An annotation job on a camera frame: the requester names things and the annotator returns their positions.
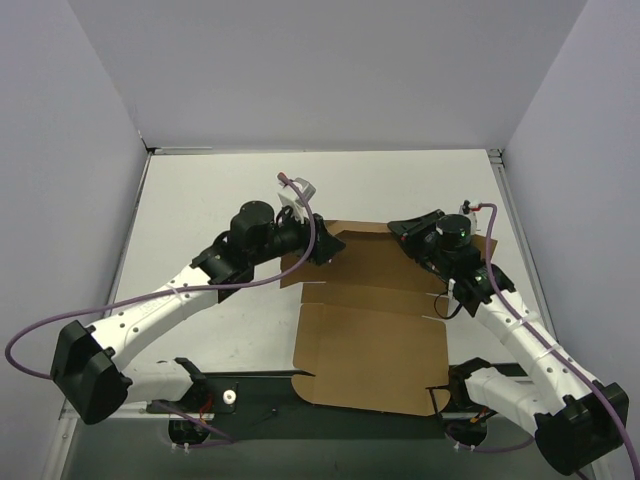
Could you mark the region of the brown cardboard box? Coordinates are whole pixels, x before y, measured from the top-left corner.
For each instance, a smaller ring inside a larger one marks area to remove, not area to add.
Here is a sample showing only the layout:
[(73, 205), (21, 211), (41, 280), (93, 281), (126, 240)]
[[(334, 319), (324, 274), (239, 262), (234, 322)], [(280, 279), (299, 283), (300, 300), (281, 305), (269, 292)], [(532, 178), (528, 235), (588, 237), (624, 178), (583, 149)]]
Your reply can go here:
[(315, 405), (428, 417), (450, 401), (446, 286), (409, 259), (383, 223), (330, 220), (346, 245), (305, 264), (291, 383)]

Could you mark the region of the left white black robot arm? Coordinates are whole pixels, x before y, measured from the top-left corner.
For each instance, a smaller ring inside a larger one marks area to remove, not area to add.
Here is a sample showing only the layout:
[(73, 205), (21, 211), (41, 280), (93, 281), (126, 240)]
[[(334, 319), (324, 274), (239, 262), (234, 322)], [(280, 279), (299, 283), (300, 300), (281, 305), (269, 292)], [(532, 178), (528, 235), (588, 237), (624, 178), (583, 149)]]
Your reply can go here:
[(258, 265), (295, 254), (315, 265), (330, 262), (345, 244), (319, 214), (293, 205), (280, 211), (262, 201), (241, 206), (230, 227), (167, 284), (167, 293), (87, 326), (74, 320), (59, 333), (51, 378), (87, 425), (126, 403), (173, 402), (193, 411), (204, 402), (205, 375), (188, 359), (149, 367), (134, 359), (151, 343), (196, 313), (246, 288)]

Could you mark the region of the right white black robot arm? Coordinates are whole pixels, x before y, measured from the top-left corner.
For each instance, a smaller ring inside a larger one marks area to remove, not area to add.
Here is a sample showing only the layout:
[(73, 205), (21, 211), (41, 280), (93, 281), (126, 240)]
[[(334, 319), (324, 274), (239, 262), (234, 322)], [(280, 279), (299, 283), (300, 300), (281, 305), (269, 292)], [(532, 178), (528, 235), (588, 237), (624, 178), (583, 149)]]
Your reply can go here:
[(449, 372), (455, 404), (486, 407), (510, 420), (562, 475), (578, 474), (620, 447), (637, 473), (639, 460), (626, 431), (628, 395), (580, 366), (492, 263), (490, 243), (475, 244), (476, 214), (484, 207), (465, 203), (456, 214), (435, 210), (387, 225), (404, 254), (446, 284), (459, 308), (494, 335), (532, 384), (525, 388), (474, 358)]

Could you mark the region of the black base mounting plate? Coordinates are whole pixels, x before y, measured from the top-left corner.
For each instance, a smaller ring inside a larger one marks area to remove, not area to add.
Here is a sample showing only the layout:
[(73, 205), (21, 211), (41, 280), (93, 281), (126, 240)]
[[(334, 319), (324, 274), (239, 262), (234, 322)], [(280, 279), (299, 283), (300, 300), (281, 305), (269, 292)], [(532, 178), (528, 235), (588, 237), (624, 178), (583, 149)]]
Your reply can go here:
[(452, 402), (422, 417), (309, 403), (295, 393), (292, 371), (206, 373), (196, 391), (167, 407), (154, 401), (149, 414), (169, 416), (170, 439), (195, 447), (249, 440), (426, 440), (450, 426), (465, 441), (486, 437), (496, 413), (459, 410)]

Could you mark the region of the aluminium frame rail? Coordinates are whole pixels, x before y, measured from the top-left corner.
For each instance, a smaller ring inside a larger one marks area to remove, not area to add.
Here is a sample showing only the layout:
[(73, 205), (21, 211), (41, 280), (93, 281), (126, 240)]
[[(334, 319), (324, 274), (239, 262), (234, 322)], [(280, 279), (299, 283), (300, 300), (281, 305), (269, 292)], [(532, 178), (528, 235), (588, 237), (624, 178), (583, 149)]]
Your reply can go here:
[(147, 409), (150, 401), (138, 401), (118, 405), (110, 402), (96, 402), (86, 407), (78, 408), (70, 401), (66, 401), (60, 412), (60, 419), (79, 420), (86, 424), (95, 424), (105, 419), (134, 419), (148, 416)]

